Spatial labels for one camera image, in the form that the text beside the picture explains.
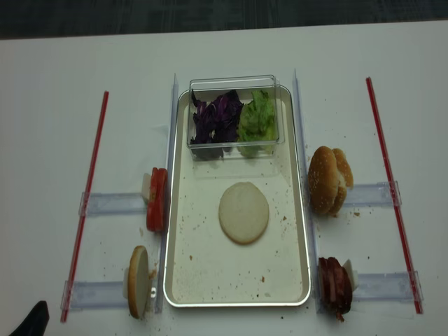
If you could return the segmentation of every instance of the food ingredient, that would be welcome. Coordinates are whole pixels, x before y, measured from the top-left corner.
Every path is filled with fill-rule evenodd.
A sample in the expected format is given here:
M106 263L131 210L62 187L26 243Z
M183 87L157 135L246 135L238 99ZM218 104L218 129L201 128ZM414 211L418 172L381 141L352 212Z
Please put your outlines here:
M141 319L145 313L149 288L148 252L137 246L132 252L127 274L127 302L132 317Z
M146 205L149 203L149 190L151 188L151 175L143 174L143 183L141 184L141 197Z
M311 159L308 186L311 207L318 214L336 215L353 188L353 174L342 150L319 147Z
M344 322L342 315L350 311L354 290L347 270L336 258L319 258L318 275L322 303L338 320Z
M196 136L190 140L191 144L218 144L237 140L237 127L243 103L235 90L218 96L209 105L206 101L196 99L194 92L191 98L197 109L193 114ZM202 148L196 150L195 154L201 155L203 159L214 159L223 156L223 149Z
M252 91L253 100L244 105L238 127L238 141L269 141L276 139L274 106L264 90ZM261 146L272 152L272 146ZM248 158L256 156L259 146L238 147L240 153Z
M150 181L146 228L150 231L162 231L164 228L165 190L168 173L165 168L153 168Z
M252 183L238 182L223 193L218 216L221 228L232 241L250 244L266 230L269 204Z

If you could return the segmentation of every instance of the red straw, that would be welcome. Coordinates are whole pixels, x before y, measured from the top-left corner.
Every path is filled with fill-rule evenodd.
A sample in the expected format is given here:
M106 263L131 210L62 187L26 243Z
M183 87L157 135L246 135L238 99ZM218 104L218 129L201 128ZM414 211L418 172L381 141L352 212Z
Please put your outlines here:
M106 107L107 107L108 99L109 99L109 92L104 91L103 104L101 106L101 114L99 115L99 120L98 120L97 136L95 137L95 143L94 143L93 152L92 152L92 159L90 160L89 175L87 177L87 183L85 185L85 195L90 193L90 189L92 187L93 174L95 172L95 164L97 163L99 140L101 139L104 118L106 117ZM68 280L68 284L66 287L66 300L65 300L65 303L63 306L64 309L62 310L62 315L61 315L62 323L65 323L67 321L67 315L69 314L70 295L71 295L71 289L73 287L73 281L75 279L76 265L78 264L78 255L79 255L79 248L81 246L81 238L83 236L84 222L85 222L85 216L79 216L78 232L76 233L75 247L73 248L73 255L71 257L69 280Z
M373 91L372 79L367 77L365 79L367 83L367 89L369 91L370 103L373 110L373 118L375 119L375 124L377 126L379 145L381 146L381 152L383 153L384 166L386 168L386 174L388 182L391 186L391 196L394 200L396 198L396 189L394 184L394 179L392 175L391 163L389 161L389 154L387 153L386 140L384 139L383 127L381 125L381 120L379 119L379 112L377 106L377 100L375 99L375 92ZM412 293L414 294L414 304L415 310L418 314L423 313L423 305L421 303L420 293L417 289L417 282L415 279L414 266L412 265L411 252L409 250L409 244L407 243L405 224L403 223L403 215L401 214L401 208L395 205L395 217L397 218L398 231L400 232L401 244L403 247L403 253L405 254L406 268L409 272L409 280L411 283Z

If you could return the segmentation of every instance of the metal tray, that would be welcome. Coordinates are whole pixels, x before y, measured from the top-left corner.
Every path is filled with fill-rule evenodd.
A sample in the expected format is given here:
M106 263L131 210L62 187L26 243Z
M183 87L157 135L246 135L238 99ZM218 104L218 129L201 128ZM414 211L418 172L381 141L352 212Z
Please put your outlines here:
M298 306L311 293L291 94L279 91L285 141L273 156L253 159L193 161L188 92L178 100L164 273L175 307ZM240 181L254 183L269 203L269 225L248 246L230 241L218 219L222 194Z

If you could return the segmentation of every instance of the shredded lettuce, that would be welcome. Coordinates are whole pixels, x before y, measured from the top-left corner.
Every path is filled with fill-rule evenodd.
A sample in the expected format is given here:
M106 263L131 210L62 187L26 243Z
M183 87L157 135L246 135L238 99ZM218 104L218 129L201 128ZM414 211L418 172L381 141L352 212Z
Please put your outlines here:
M252 98L253 100L244 105L241 111L238 141L275 140L275 112L268 93L263 90L255 90L252 91ZM238 147L239 152L247 158L256 156L260 149L272 152L272 145Z

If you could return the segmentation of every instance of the purple cabbage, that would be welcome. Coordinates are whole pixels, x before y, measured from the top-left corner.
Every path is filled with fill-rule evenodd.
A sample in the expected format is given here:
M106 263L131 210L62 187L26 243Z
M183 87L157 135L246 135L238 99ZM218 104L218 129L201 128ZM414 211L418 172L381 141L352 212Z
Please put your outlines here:
M243 103L240 102L235 90L218 96L209 105L205 101L196 99L194 92L191 98L197 109L193 114L196 137L190 140L191 144L218 144L238 139L237 127ZM210 160L222 157L223 149L197 149L196 155Z

